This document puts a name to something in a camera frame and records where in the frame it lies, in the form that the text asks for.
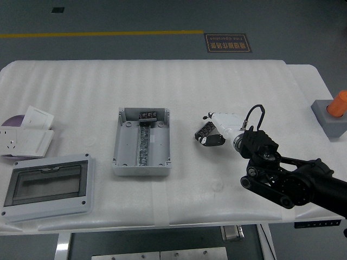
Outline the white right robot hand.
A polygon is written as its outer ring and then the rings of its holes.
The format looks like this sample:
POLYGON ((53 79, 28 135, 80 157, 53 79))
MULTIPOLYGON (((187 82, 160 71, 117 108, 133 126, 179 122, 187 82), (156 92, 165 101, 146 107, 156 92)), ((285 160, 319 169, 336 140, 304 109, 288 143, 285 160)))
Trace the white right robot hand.
POLYGON ((243 120, 236 114, 208 113, 203 120, 210 119, 195 133, 195 139, 206 147, 221 146, 229 141, 238 151, 243 138, 243 120))

